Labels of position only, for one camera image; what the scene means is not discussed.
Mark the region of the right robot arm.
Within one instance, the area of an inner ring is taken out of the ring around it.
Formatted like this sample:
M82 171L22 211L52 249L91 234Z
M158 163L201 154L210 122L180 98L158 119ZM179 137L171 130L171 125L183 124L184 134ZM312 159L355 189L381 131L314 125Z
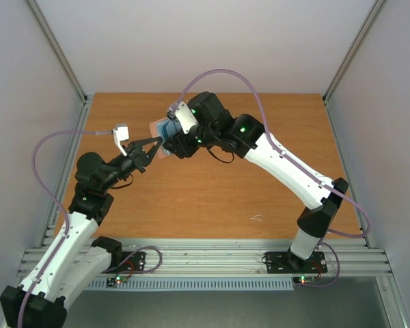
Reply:
M233 118L214 93L202 92L168 110L156 124L167 154L192 157L200 148L214 146L253 163L288 187L304 204L297 234L286 252L285 264L300 272L312 263L312 254L326 235L349 184L332 180L293 156L268 134L264 124L249 114Z

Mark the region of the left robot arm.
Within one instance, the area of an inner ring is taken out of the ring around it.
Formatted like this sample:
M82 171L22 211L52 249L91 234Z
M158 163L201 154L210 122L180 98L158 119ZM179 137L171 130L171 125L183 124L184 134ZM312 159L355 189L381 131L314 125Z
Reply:
M114 284L121 284L132 274L151 273L144 267L144 247L126 253L109 237L98 237L81 260L76 257L111 208L109 190L119 189L119 181L135 170L145 172L162 142L161 137L133 141L109 162L95 152L79 158L74 197L60 231L28 276L1 293L8 327L62 327L70 306L100 274L113 273Z

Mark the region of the pink card holder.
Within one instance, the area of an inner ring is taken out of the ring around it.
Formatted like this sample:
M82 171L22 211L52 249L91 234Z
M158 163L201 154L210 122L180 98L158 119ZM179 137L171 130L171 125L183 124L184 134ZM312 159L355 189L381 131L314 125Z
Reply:
M179 132L182 127L177 120L163 118L149 124L152 137L161 137L163 142Z

